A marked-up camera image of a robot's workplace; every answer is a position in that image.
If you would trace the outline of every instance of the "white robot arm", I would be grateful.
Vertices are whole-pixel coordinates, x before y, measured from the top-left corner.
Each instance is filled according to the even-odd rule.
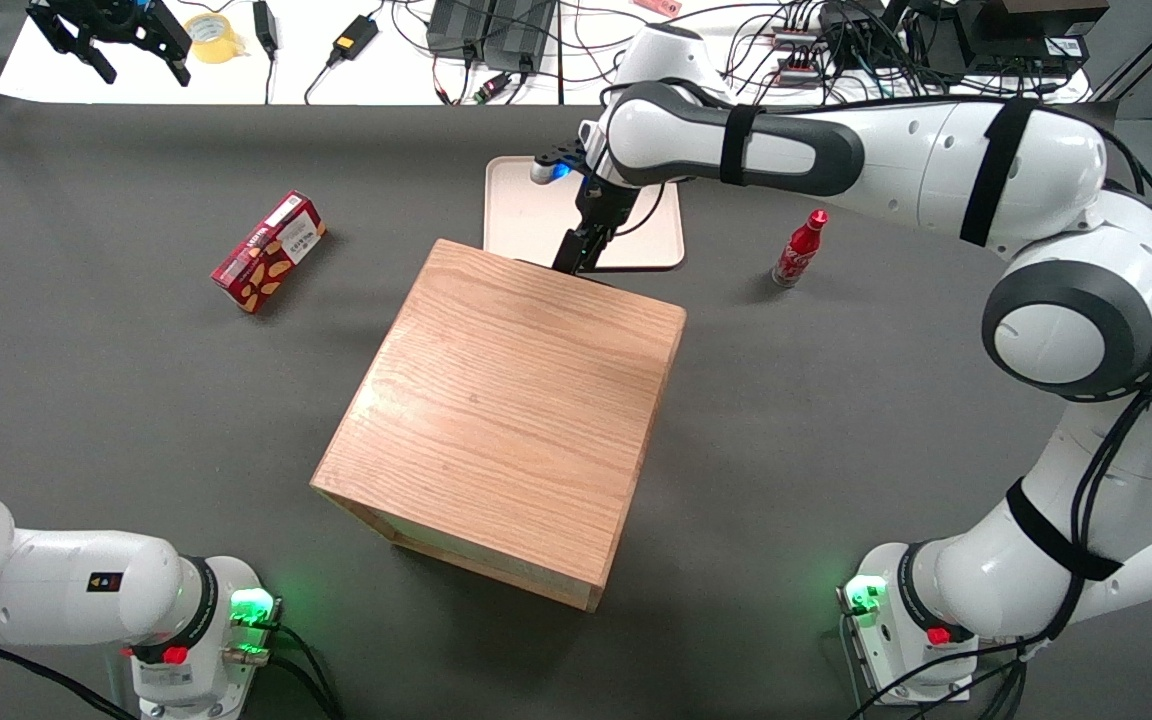
[[[602,116],[538,156],[532,179],[548,182],[559,162],[585,174],[581,226],[554,262],[562,272],[593,270],[639,188],[679,179],[824,197],[1010,260],[982,340],[1006,373],[1068,397],[1069,410],[1033,470],[977,526],[885,544],[840,589],[881,702],[965,700],[980,637],[1043,643],[1068,621],[1151,600],[1152,209],[1106,190],[1094,128],[1037,103],[741,108],[699,36],[646,26]],[[1127,407],[1149,412],[1117,455],[1102,455]],[[1106,457],[1079,533],[1071,506]],[[1071,588],[1082,593],[1061,617]]]
[[[116,530],[18,529],[0,502],[0,646],[122,643],[143,714],[237,717],[268,660],[258,626],[276,614],[247,562]]]

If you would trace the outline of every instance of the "red button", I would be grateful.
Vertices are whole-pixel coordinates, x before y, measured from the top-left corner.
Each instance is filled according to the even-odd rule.
[[[181,665],[189,657],[189,647],[167,647],[162,652],[162,661],[168,665]]]

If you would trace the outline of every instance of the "green led light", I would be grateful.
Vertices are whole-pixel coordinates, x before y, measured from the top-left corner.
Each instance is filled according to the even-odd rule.
[[[274,615],[274,596],[264,588],[234,591],[229,596],[229,619],[241,623],[265,623]]]
[[[887,579],[874,577],[874,575],[856,575],[847,583],[842,592],[851,602],[854,615],[869,615],[870,612],[878,612],[879,602],[887,596]]]

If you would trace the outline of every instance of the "oak wood grain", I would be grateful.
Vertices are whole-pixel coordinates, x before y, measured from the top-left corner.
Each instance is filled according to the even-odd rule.
[[[440,240],[311,484],[605,588],[684,323]]]

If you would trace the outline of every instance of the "white table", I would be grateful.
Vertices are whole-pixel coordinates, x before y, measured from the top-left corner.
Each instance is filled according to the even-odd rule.
[[[434,96],[431,73],[438,73],[444,88],[453,97],[460,91],[465,70],[460,60],[430,59],[429,53],[422,53],[407,40],[425,44],[425,26],[419,18],[427,18],[433,9],[433,0],[412,0],[409,5],[384,3],[378,12],[380,0],[268,0],[270,9],[278,18],[282,48],[278,53],[278,65],[274,74],[273,103],[279,105],[296,105],[303,103],[303,94],[316,74],[323,69],[328,55],[329,45],[338,33],[358,14],[374,13],[380,35],[371,41],[357,60],[341,63],[320,83],[312,94],[314,105],[438,105]],[[180,23],[206,10],[181,3],[179,0],[165,0]],[[561,6],[562,36],[564,41],[590,47],[611,45],[585,53],[579,47],[564,47],[563,76],[574,79],[585,79],[599,76],[602,70],[612,68],[613,59],[645,22],[659,22],[660,15],[639,8],[630,0],[579,0],[579,13],[576,12],[577,0],[563,0]],[[728,5],[730,0],[684,0],[684,14],[696,13],[705,8],[718,8]],[[220,3],[212,3],[214,8]],[[818,5],[808,0],[808,5]],[[744,8],[726,8],[696,15],[679,22],[681,26],[692,29],[707,38],[710,59],[718,68],[726,65],[728,45],[732,33],[756,14],[776,12],[778,3],[765,6],[744,6]],[[626,17],[628,13],[636,18]],[[120,103],[120,104],[206,104],[206,105],[241,105],[264,103],[265,77],[270,61],[260,50],[255,38],[251,0],[236,0],[223,10],[247,45],[247,55],[234,58],[222,65],[205,65],[191,55],[188,60],[189,71],[194,75],[189,88],[181,88],[172,77],[165,63],[154,55],[143,53],[126,45],[103,45],[106,58],[118,70],[114,85],[105,85],[93,69],[83,65],[74,55],[59,55],[47,44],[32,22],[26,22],[12,52],[8,63],[0,78],[0,94],[22,97],[26,100],[45,103]],[[552,32],[558,35],[558,21],[554,18]],[[753,32],[761,24],[751,23],[745,32]],[[756,46],[749,59],[740,66],[737,77],[750,73],[761,76],[774,68],[776,53],[767,56],[767,45]],[[547,56],[541,63],[541,73],[558,73],[558,41],[550,38]],[[495,76],[497,71],[479,65],[468,81],[468,92],[471,94],[484,81]],[[842,99],[855,101],[865,97],[878,97],[874,82],[863,73],[849,73],[849,78],[841,79],[835,90],[838,96],[833,101]],[[979,83],[992,82],[993,88],[1016,88],[1015,78],[976,78]],[[570,105],[594,105],[598,103],[598,91],[608,85],[608,81],[594,79],[586,82],[566,82],[566,101]],[[895,83],[890,88],[895,94],[909,94],[904,83]],[[746,88],[741,92],[742,101],[752,101],[758,88]],[[955,92],[972,94],[968,88],[955,88]],[[1087,93],[1087,77],[1082,71],[1076,74],[1068,86],[1048,94],[1048,100],[1070,103]],[[505,99],[495,100],[497,104]],[[774,105],[818,105],[823,100],[819,88],[804,90],[768,91],[764,104]],[[554,77],[533,76],[526,82],[515,100],[516,104],[554,105],[558,104],[558,79]]]

